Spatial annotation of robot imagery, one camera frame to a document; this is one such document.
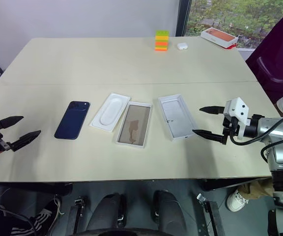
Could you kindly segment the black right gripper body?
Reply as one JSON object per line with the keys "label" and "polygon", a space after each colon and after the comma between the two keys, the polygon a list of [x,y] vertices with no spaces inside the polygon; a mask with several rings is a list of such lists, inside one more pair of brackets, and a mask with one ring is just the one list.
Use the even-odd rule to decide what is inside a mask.
{"label": "black right gripper body", "polygon": [[233,137],[238,135],[240,126],[238,124],[239,120],[236,117],[224,118],[223,120],[223,136],[221,144],[226,145],[227,139],[230,138],[233,143]]}

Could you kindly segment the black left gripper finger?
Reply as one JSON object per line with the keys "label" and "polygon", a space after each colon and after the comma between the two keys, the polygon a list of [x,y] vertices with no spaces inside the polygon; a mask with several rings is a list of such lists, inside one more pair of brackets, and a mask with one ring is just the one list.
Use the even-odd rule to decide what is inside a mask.
{"label": "black left gripper finger", "polygon": [[11,116],[11,117],[1,119],[0,120],[0,130],[9,128],[9,127],[15,125],[16,123],[18,123],[23,118],[24,118],[23,116]]}
{"label": "black left gripper finger", "polygon": [[25,147],[26,145],[30,144],[34,139],[36,139],[40,133],[41,130],[37,130],[21,136],[17,141],[9,144],[10,149],[12,151],[17,151]]}

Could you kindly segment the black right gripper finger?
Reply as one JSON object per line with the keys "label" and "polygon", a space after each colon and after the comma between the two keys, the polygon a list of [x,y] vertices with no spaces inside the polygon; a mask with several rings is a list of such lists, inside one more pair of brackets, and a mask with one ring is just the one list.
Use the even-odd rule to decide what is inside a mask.
{"label": "black right gripper finger", "polygon": [[222,106],[206,106],[199,110],[208,114],[222,114],[224,112],[224,107]]}
{"label": "black right gripper finger", "polygon": [[211,141],[215,141],[215,142],[219,142],[219,143],[223,143],[223,136],[222,135],[218,135],[218,134],[213,134],[211,131],[207,131],[207,130],[200,130],[200,129],[196,129],[196,130],[192,130],[195,134],[199,135],[202,138],[205,138],[207,140],[211,140]]}

